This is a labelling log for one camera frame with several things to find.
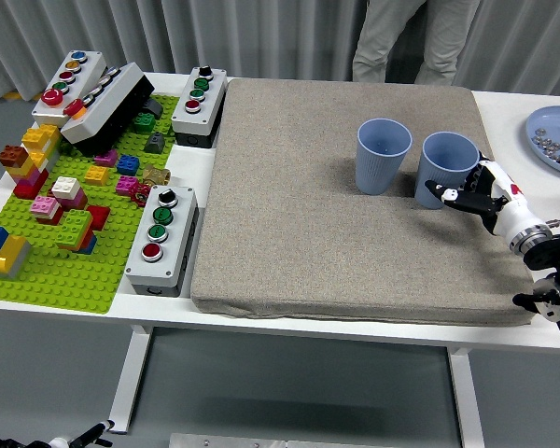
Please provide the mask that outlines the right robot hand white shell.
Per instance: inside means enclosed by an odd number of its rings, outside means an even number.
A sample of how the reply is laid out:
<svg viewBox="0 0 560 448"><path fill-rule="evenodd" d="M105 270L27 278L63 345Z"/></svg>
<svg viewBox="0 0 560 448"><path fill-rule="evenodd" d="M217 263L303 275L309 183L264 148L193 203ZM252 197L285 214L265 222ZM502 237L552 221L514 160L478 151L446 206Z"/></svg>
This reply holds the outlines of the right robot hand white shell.
<svg viewBox="0 0 560 448"><path fill-rule="evenodd" d="M497 162L485 156L480 157L460 188L434 180L426 181L425 186L444 205L479 216L484 227L502 237L515 253L524 254L526 245L552 237L549 226L530 211L518 185Z"/></svg>

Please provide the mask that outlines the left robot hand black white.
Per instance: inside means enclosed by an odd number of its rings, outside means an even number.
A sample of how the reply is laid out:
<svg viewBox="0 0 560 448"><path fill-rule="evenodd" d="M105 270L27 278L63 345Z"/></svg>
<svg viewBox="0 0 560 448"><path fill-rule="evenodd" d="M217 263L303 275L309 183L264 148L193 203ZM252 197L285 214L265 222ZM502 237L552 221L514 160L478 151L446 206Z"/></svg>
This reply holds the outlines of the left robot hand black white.
<svg viewBox="0 0 560 448"><path fill-rule="evenodd" d="M0 438L0 447L3 448L24 448L24 447L88 447L89 445L95 444L101 447L111 447L112 442L105 440L102 436L109 432L110 429L114 426L114 422L111 420L105 420L102 422L97 423L93 427L89 428L82 434L70 438L65 436L55 437L51 441L41 441L35 440L29 443L22 443L16 441L14 439L1 439Z"/></svg>

